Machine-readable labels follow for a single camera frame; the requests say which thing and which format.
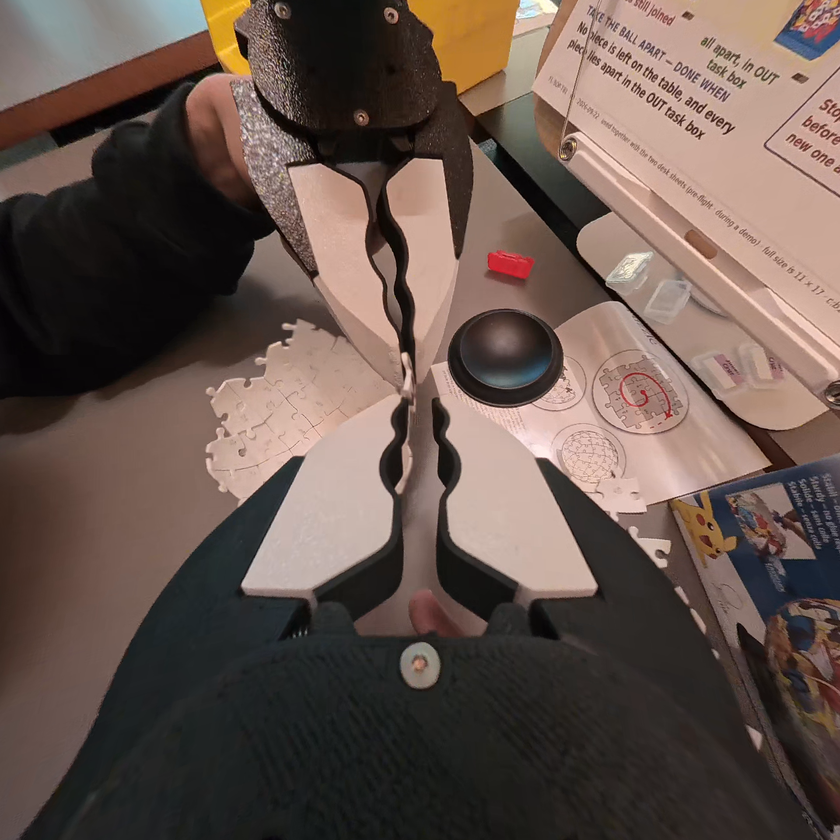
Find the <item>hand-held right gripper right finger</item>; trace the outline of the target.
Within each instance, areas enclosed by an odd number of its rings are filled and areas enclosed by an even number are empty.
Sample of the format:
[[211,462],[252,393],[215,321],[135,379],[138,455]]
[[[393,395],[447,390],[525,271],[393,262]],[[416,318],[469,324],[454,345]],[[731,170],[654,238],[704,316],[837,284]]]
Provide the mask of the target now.
[[439,583],[482,620],[501,604],[589,597],[597,583],[538,460],[453,396],[432,403]]

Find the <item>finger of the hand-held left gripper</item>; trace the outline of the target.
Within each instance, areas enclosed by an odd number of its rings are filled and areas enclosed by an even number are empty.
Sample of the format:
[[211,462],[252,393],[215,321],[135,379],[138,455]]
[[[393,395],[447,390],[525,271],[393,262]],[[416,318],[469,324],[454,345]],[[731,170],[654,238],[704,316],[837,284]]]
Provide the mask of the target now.
[[401,348],[421,382],[443,341],[458,274],[443,162],[402,164],[381,189],[377,220],[395,256]]
[[400,343],[369,250],[371,205],[363,183],[323,163],[292,166],[289,175],[316,263],[315,287],[362,358],[400,390]]

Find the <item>grey partial puzzle ball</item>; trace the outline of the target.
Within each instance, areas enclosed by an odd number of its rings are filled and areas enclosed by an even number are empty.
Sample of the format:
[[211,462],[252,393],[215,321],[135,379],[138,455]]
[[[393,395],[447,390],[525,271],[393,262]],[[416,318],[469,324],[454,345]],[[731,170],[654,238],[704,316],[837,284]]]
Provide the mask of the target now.
[[255,360],[263,373],[226,379],[206,395],[218,420],[206,471],[240,505],[291,458],[406,385],[385,381],[344,336],[305,320]]

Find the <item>single white puzzle piece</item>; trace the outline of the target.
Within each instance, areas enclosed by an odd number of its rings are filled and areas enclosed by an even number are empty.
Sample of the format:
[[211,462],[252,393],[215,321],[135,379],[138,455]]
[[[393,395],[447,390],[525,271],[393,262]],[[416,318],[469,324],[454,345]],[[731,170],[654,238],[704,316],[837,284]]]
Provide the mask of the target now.
[[407,402],[408,408],[406,415],[406,437],[402,445],[402,476],[395,485],[395,491],[399,496],[404,494],[413,471],[413,429],[417,420],[417,380],[412,358],[409,353],[403,352],[401,354],[401,361],[404,377],[400,393],[401,398]]

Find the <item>person's left forearm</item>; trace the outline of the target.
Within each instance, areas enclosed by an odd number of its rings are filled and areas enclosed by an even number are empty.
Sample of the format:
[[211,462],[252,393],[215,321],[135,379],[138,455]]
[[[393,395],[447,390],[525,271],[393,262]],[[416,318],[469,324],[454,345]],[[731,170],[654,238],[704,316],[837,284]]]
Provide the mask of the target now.
[[186,83],[118,124],[91,176],[1,205],[1,397],[73,396],[136,370],[233,294],[275,227],[196,165]]

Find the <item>pile of loose puzzle pieces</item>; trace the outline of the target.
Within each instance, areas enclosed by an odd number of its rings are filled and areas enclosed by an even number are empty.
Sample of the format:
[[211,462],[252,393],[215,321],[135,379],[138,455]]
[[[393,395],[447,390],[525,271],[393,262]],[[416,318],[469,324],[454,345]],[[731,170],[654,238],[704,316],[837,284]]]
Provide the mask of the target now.
[[[647,504],[639,489],[638,481],[635,478],[621,478],[615,472],[609,477],[600,480],[591,498],[615,521],[620,522],[620,515],[639,515],[647,511]],[[663,572],[669,573],[669,555],[672,542],[667,539],[646,538],[639,534],[637,526],[626,527],[627,533],[635,543],[646,553],[649,559]],[[690,599],[684,589],[678,583],[673,583],[673,588],[678,598],[689,609],[689,614],[699,627],[700,631],[707,636],[707,626],[703,622],[697,610],[690,603]]]

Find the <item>blue puzzle box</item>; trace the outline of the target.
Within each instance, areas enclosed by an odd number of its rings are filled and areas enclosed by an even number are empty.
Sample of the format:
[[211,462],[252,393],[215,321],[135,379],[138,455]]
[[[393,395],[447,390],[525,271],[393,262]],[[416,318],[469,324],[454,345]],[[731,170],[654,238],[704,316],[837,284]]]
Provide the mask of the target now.
[[838,838],[839,456],[670,506],[782,780]]

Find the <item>person's left hand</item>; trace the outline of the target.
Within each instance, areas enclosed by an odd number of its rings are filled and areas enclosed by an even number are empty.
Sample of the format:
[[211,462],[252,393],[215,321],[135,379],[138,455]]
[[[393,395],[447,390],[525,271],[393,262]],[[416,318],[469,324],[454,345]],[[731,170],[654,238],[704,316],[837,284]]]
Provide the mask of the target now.
[[186,133],[200,172],[227,199],[256,211],[260,201],[244,157],[232,89],[241,77],[217,73],[198,82],[185,100]]

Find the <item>red plastic block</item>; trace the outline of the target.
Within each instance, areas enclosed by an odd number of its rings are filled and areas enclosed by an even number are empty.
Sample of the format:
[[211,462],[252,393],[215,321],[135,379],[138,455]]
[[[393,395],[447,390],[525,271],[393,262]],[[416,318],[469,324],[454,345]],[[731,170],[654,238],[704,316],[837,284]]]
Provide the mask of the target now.
[[498,249],[487,254],[486,262],[489,272],[495,275],[526,280],[531,275],[535,260],[519,253]]

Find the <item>black dome stand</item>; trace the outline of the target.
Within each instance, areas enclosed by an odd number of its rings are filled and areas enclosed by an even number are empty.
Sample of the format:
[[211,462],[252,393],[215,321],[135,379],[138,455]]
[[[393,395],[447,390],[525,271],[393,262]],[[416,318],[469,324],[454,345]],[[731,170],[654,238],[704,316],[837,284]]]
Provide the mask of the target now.
[[465,321],[448,346],[449,372],[469,397],[513,408],[537,402],[561,378],[564,352],[553,329],[517,309],[483,311]]

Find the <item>yellow plastic bin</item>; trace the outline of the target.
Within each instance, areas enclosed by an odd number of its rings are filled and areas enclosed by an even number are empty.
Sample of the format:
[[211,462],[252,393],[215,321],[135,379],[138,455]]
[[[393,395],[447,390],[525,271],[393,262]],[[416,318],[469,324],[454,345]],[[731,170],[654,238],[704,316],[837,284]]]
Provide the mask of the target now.
[[[412,12],[434,34],[434,51],[443,78],[462,93],[508,65],[519,1],[410,1]],[[249,1],[202,1],[214,52],[222,67],[248,75],[234,21]]]

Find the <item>clear plastic stand tray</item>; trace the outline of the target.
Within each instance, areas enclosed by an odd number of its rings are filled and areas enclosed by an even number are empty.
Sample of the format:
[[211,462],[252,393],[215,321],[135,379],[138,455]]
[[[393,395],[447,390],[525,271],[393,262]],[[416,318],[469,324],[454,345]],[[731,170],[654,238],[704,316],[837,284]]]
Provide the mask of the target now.
[[[756,342],[690,280],[690,299],[673,323],[660,325],[645,321],[644,307],[661,280],[688,279],[614,213],[585,225],[578,234],[576,245],[584,261],[604,280],[625,255],[639,251],[655,253],[642,288],[627,297],[617,295],[696,378],[689,367],[690,359],[695,355],[721,351],[739,368],[739,345]],[[781,362],[771,351],[766,351]],[[785,379],[779,386],[756,390],[747,383],[742,392],[719,401],[739,419],[772,432],[790,431],[828,414],[829,408],[782,365]]]

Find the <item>folded paper leaflet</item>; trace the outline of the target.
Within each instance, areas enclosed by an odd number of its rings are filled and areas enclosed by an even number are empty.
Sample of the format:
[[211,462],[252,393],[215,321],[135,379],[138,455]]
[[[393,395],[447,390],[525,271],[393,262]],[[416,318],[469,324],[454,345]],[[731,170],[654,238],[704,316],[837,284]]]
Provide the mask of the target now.
[[652,505],[769,464],[622,303],[588,308],[555,332],[563,373],[542,399],[480,404],[457,386],[446,362],[432,368],[438,394],[486,415],[591,494],[602,480],[635,479]]

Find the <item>clear plastic piece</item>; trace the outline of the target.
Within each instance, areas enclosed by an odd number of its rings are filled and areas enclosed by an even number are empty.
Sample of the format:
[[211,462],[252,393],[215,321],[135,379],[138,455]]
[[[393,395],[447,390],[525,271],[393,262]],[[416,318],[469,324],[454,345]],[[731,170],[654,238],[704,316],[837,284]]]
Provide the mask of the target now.
[[645,284],[654,259],[653,251],[625,255],[605,278],[606,286],[626,298]]
[[685,309],[691,291],[692,283],[688,280],[661,280],[644,307],[644,320],[660,325],[673,323]]

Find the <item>small labelled clear box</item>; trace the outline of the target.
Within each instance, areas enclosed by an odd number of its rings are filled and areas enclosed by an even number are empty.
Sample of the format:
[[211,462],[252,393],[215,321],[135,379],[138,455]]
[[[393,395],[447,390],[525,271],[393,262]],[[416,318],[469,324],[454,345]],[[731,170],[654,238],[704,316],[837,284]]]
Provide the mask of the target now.
[[749,386],[756,390],[777,387],[785,379],[781,362],[770,355],[764,347],[753,341],[741,343],[738,347],[740,371]]
[[742,392],[747,382],[738,366],[728,355],[713,350],[695,355],[689,360],[689,367],[706,388],[718,399],[723,400]]

